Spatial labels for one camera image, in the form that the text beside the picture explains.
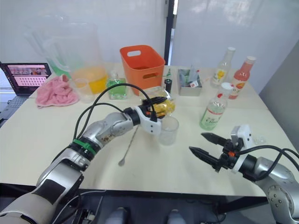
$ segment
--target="orange juice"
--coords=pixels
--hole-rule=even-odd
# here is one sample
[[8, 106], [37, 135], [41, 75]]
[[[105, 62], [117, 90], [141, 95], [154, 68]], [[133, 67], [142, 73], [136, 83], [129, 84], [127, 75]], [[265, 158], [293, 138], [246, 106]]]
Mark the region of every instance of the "orange juice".
[[106, 89], [107, 74], [103, 67], [81, 68], [71, 73], [71, 77], [73, 79], [86, 78], [93, 94], [103, 92]]

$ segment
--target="white bottle cap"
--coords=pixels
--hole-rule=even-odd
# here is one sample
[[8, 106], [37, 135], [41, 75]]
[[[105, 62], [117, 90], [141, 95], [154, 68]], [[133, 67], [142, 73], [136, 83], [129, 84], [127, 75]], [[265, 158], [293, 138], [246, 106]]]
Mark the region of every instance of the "white bottle cap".
[[229, 95], [231, 91], [234, 89], [234, 85], [231, 83], [221, 83], [221, 87], [219, 89], [225, 95]]
[[256, 61], [256, 57], [253, 57], [253, 56], [247, 56], [246, 57], [246, 62], [248, 64], [254, 64], [255, 61]]
[[118, 74], [114, 70], [110, 72], [109, 76], [110, 76], [110, 79], [118, 79]]
[[235, 48], [234, 47], [228, 47], [228, 50], [235, 51]]

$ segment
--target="laptop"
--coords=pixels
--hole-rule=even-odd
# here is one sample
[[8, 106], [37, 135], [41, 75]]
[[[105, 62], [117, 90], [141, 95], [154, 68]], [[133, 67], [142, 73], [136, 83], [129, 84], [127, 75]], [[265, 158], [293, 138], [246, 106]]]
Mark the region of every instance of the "laptop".
[[9, 119], [29, 96], [51, 75], [47, 63], [0, 63], [16, 97], [0, 113], [0, 122]]

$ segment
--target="plastic basket handle hole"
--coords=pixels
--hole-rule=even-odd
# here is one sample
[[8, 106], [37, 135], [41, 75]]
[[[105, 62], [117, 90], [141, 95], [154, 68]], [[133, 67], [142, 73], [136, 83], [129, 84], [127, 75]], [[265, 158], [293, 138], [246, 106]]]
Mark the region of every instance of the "plastic basket handle hole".
[[139, 51], [139, 50], [130, 51], [127, 53], [128, 57], [138, 56], [140, 54], [141, 54], [141, 51]]
[[146, 74], [143, 76], [143, 79], [157, 77], [157, 75], [158, 75], [157, 73]]

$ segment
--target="white label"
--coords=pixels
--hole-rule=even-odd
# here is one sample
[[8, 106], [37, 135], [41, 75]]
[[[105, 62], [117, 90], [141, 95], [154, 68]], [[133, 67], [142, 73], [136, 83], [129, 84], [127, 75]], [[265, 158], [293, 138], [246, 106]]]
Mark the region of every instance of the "white label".
[[196, 86], [198, 86], [198, 82], [197, 82], [197, 80], [191, 82], [191, 83], [190, 83], [190, 86], [191, 86], [192, 88], [195, 88]]
[[227, 74], [227, 71], [223, 69], [217, 69], [217, 71], [214, 73], [213, 81], [215, 83], [221, 83], [221, 81], [225, 78]]
[[246, 81], [241, 81], [241, 80], [238, 80], [236, 78], [233, 78], [231, 84], [234, 85], [234, 89], [233, 91], [231, 92], [231, 96], [238, 96], [239, 95], [239, 92], [241, 91], [241, 89], [244, 87], [244, 85], [246, 84]]
[[206, 109], [204, 116], [201, 119], [201, 123], [206, 127], [215, 127], [223, 113], [214, 113], [209, 109]]

